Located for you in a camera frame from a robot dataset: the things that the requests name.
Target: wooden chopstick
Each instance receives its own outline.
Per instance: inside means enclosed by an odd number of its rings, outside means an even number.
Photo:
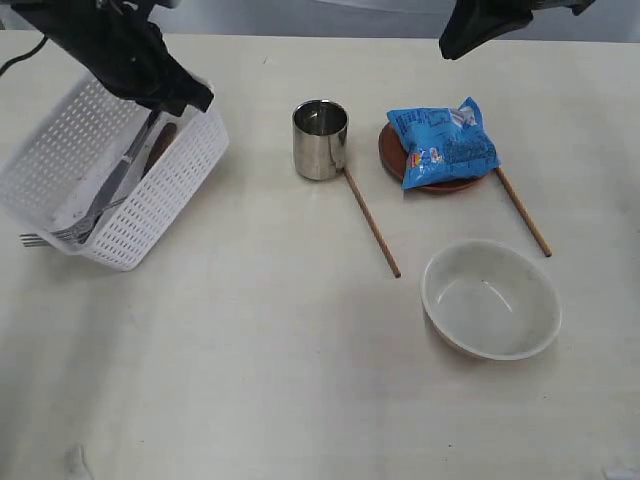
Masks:
[[[351,187],[351,191],[353,192],[353,195],[356,197],[356,200],[358,201],[358,205],[360,205],[360,209],[362,210],[364,217],[367,219],[367,223],[369,224],[369,227],[371,228],[371,231],[373,232],[374,237],[376,237],[376,240],[378,241],[378,245],[380,245],[380,249],[382,250],[382,253],[387,259],[387,263],[389,263],[389,267],[391,267],[391,271],[393,272],[393,275],[396,278],[400,278],[402,274],[400,273],[400,269],[398,268],[398,265],[396,264],[396,261],[394,260],[393,255],[391,255],[391,250],[389,250],[387,243],[384,241],[384,238],[382,237],[382,233],[380,233],[380,230],[378,229],[378,226],[376,225],[376,222],[373,219],[373,216],[371,215],[371,212],[369,211],[367,204],[364,202],[364,198],[362,198],[362,194],[360,193],[360,190],[358,190],[358,186],[356,185],[356,182],[353,180],[353,177],[351,176],[351,172],[349,172],[349,169],[347,169],[347,167],[344,168],[344,176],[347,178],[347,182]]]
[[[502,167],[496,168],[496,173],[498,174],[498,178],[502,182],[504,189],[509,194],[511,201],[513,202],[515,207],[518,209],[518,212],[520,213],[520,216],[524,220],[524,223],[526,223],[527,227],[529,227],[529,230],[531,230],[531,233],[533,234],[533,238],[536,239],[536,242],[538,242],[538,245],[540,245],[540,248],[542,249],[545,256],[547,258],[550,257],[552,255],[551,247],[549,247],[549,244],[542,236],[542,233],[540,233],[540,230],[538,230],[538,227],[536,227],[536,224],[533,222],[533,219],[527,212],[527,209],[525,208],[524,204],[518,198],[516,191],[513,189],[513,185],[511,185],[511,182],[505,175],[504,170],[502,170]]]

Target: white plastic basket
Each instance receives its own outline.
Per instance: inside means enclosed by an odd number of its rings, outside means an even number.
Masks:
[[[229,145],[215,101],[206,113],[188,107],[180,118],[165,114],[132,164],[89,240],[73,247],[50,232],[81,218],[149,111],[112,96],[98,81],[80,81],[27,138],[0,173],[0,204],[68,255],[117,270],[135,268],[184,208]],[[139,181],[151,145],[167,122],[178,134]]]

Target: white table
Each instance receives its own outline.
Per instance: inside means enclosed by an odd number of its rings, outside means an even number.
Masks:
[[[34,33],[0,33],[0,59]],[[596,480],[640,464],[640,45],[177,36],[211,79],[232,147],[129,274],[27,251],[0,216],[0,478]],[[0,79],[6,158],[80,77],[48,45]],[[544,259],[495,176],[402,194],[380,167],[388,109],[473,96],[554,249]],[[291,160],[290,115],[351,116],[351,168],[395,280],[342,179]],[[564,326],[530,361],[479,363],[425,325],[418,279],[451,242],[539,264]]]

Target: metal cup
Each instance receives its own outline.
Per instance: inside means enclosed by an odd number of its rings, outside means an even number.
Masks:
[[[293,159],[297,172],[328,180],[346,165],[349,116],[337,103],[312,100],[293,112]]]

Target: snack bag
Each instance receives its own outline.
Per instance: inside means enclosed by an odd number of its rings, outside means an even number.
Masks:
[[[459,109],[392,110],[387,118],[409,153],[402,189],[486,175],[500,166],[482,113],[467,98]]]

